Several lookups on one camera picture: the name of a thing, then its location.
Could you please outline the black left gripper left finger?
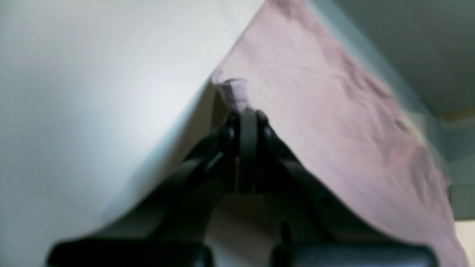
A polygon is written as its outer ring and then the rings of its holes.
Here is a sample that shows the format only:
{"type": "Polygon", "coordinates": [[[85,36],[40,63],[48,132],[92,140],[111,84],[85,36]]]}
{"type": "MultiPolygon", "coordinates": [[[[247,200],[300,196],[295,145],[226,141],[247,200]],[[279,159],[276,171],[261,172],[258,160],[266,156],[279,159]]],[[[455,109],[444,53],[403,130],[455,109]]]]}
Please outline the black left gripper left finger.
{"type": "Polygon", "coordinates": [[[57,243],[49,267],[212,267],[204,237],[234,190],[238,115],[230,113],[173,173],[126,215],[92,235],[57,243]]]}

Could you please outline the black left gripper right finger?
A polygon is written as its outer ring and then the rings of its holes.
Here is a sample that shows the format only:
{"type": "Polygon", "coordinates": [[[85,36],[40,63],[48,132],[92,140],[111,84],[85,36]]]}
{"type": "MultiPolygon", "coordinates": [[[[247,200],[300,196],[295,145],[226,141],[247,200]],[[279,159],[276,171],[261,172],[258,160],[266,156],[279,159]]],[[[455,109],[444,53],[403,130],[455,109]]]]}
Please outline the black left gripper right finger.
{"type": "Polygon", "coordinates": [[[262,111],[239,115],[239,192],[261,195],[277,237],[272,267],[436,267],[425,246],[374,229],[302,166],[262,111]]]}

